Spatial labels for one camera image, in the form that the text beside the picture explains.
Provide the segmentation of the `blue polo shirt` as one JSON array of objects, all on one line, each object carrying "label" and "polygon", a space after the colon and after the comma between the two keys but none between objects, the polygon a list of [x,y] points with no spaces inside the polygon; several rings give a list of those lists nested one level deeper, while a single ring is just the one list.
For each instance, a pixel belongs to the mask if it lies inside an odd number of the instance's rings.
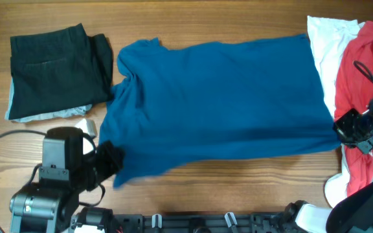
[{"label": "blue polo shirt", "polygon": [[304,34],[179,50],[139,40],[120,50],[117,67],[124,79],[100,127],[100,141],[125,152],[114,187],[196,161],[339,145]]}]

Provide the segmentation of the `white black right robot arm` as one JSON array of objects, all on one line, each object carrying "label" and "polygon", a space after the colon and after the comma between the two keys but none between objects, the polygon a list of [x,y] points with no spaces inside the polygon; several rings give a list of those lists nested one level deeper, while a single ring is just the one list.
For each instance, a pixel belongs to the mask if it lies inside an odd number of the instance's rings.
[{"label": "white black right robot arm", "polygon": [[[351,109],[333,125],[342,144],[361,153],[373,150],[373,99],[364,113]],[[280,232],[373,232],[372,182],[338,203],[319,208],[305,201],[290,203],[281,214]]]}]

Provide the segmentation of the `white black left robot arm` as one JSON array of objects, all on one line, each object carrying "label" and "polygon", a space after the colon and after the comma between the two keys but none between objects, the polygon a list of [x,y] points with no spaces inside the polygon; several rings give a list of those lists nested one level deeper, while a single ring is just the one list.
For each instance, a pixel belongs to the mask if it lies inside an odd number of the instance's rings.
[{"label": "white black left robot arm", "polygon": [[11,198],[11,232],[63,232],[82,205],[79,195],[123,168],[124,151],[110,141],[84,153],[89,138],[74,127],[48,130],[42,163],[34,171],[38,181],[28,182]]}]

